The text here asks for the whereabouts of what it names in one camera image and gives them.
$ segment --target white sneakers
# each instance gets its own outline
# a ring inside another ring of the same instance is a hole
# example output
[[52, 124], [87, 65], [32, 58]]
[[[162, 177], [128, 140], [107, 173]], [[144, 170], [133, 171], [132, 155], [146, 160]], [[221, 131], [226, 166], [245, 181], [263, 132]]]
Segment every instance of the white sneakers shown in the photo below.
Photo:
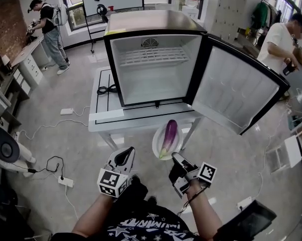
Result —
[[70, 62], [67, 63], [67, 68], [65, 70], [58, 70], [57, 71], [57, 75], [61, 75], [62, 73], [64, 73], [65, 71], [67, 71], [70, 68]]

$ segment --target hanging clothes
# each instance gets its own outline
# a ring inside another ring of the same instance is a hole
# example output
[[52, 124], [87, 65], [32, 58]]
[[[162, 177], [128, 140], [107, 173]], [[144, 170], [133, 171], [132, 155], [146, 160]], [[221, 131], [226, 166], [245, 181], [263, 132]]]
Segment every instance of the hanging clothes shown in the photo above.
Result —
[[270, 15], [271, 15], [271, 10], [270, 10], [270, 7], [267, 6], [267, 18], [266, 18], [266, 27], [269, 28], [269, 25], [270, 25]]
[[260, 29], [265, 27], [266, 25], [266, 20], [267, 20], [267, 15], [268, 15], [268, 6], [264, 2], [260, 2], [257, 6], [256, 9], [254, 10], [251, 20], [252, 20], [252, 25], [251, 27], [254, 29]]
[[269, 23], [269, 27], [271, 27], [275, 21], [276, 21], [276, 16], [277, 16], [277, 9], [272, 6], [272, 5], [269, 5], [269, 8], [270, 8], [270, 23]]
[[278, 12], [277, 12], [277, 16], [276, 16], [276, 19], [275, 19], [275, 23], [279, 23], [280, 22], [280, 19], [281, 19], [281, 10], [279, 10]]

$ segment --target green jacket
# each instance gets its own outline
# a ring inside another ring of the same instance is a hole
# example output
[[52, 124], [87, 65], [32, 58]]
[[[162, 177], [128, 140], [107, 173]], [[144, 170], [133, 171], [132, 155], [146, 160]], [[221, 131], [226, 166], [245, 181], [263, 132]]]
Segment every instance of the green jacket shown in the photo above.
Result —
[[254, 10], [251, 16], [251, 20], [252, 20], [251, 27], [257, 30], [265, 27], [267, 15], [268, 15], [268, 5], [266, 5], [264, 2], [260, 2], [256, 6], [256, 9]]

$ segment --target gray pants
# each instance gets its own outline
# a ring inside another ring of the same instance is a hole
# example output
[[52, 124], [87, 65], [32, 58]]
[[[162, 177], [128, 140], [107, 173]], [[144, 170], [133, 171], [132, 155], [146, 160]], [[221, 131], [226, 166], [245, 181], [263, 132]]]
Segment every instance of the gray pants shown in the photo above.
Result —
[[50, 32], [44, 34], [44, 40], [51, 52], [53, 60], [57, 63], [60, 70], [65, 70], [68, 65], [65, 59], [67, 58], [64, 49], [60, 42], [60, 32], [57, 27]]

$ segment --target backpack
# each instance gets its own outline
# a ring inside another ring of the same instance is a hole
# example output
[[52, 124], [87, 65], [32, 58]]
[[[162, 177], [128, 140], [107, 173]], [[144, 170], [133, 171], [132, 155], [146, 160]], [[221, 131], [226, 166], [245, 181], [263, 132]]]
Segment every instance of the backpack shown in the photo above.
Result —
[[43, 5], [42, 8], [49, 6], [54, 8], [54, 12], [53, 12], [53, 17], [52, 19], [48, 20], [53, 23], [54, 26], [63, 26], [67, 23], [67, 12], [66, 12], [66, 5], [65, 4], [61, 4], [60, 6], [55, 5], [49, 5], [49, 4], [45, 4]]

